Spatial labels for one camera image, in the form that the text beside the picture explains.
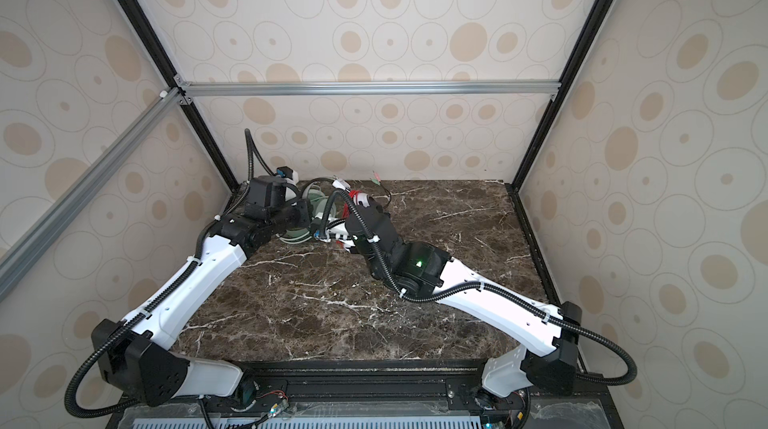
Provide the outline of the white black red-cabled headphones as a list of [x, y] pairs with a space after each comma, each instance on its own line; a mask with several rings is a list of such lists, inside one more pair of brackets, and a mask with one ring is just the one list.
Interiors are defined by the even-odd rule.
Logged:
[[[327, 183], [332, 186], [333, 190], [345, 191], [348, 194], [350, 200], [353, 201], [355, 204], [357, 202], [365, 201], [368, 197], [372, 197], [376, 201], [378, 201], [386, 210], [392, 202], [392, 192], [387, 186], [383, 184], [383, 182], [381, 181], [381, 179], [378, 177], [377, 174], [374, 174], [374, 177], [371, 180], [371, 182], [374, 186], [376, 186], [378, 189], [380, 189], [383, 192], [383, 196], [384, 196], [383, 200], [376, 199], [373, 195], [365, 191], [352, 189], [346, 182], [342, 181], [341, 179], [331, 179], [326, 177], [311, 179], [310, 181], [307, 181], [302, 186], [300, 186], [299, 189], [301, 190], [302, 198], [303, 198], [302, 196], [303, 190], [308, 185], [315, 182], [319, 182], [321, 185], [323, 183]], [[344, 220], [346, 224], [346, 218], [349, 214], [348, 208], [350, 208], [350, 204], [343, 197], [338, 197], [333, 202], [330, 202], [329, 199], [330, 199], [330, 195], [321, 219], [321, 226], [324, 227], [328, 222], [332, 222], [339, 219]]]

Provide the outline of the mint green wired headphones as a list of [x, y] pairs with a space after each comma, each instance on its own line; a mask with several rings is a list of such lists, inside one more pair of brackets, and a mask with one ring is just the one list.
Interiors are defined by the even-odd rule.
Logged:
[[313, 239], [314, 230], [317, 229], [317, 225], [322, 219], [329, 198], [319, 182], [308, 185], [303, 190], [302, 196], [306, 200], [308, 221], [288, 229], [278, 237], [281, 242], [288, 245], [299, 245]]

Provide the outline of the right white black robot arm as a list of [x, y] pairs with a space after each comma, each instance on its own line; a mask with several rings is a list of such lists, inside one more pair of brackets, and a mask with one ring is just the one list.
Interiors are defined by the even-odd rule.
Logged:
[[[319, 240], [337, 239], [348, 251], [361, 255], [372, 278], [400, 299], [458, 309], [517, 341], [514, 350], [484, 364], [480, 387], [486, 393], [502, 398], [536, 386], [569, 395], [578, 380], [622, 386], [637, 377], [637, 365], [626, 350], [581, 326], [577, 305], [532, 300], [481, 276], [445, 250], [405, 241], [383, 206], [364, 193], [335, 189], [310, 231]], [[581, 339], [619, 357], [624, 373], [605, 377], [581, 371]]]

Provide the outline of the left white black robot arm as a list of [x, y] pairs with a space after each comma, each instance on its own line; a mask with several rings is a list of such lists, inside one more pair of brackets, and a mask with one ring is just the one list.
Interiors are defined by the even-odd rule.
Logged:
[[[182, 329], [215, 289], [275, 236], [310, 224], [309, 204], [287, 166], [248, 174], [225, 211], [199, 233], [194, 253], [147, 301], [118, 322], [103, 320], [91, 334], [93, 353], [76, 370], [64, 395], [76, 418], [98, 418], [136, 404], [151, 407], [176, 397], [246, 397], [245, 371], [224, 360], [172, 353]], [[91, 369], [120, 389], [123, 402], [86, 408], [78, 390]]]

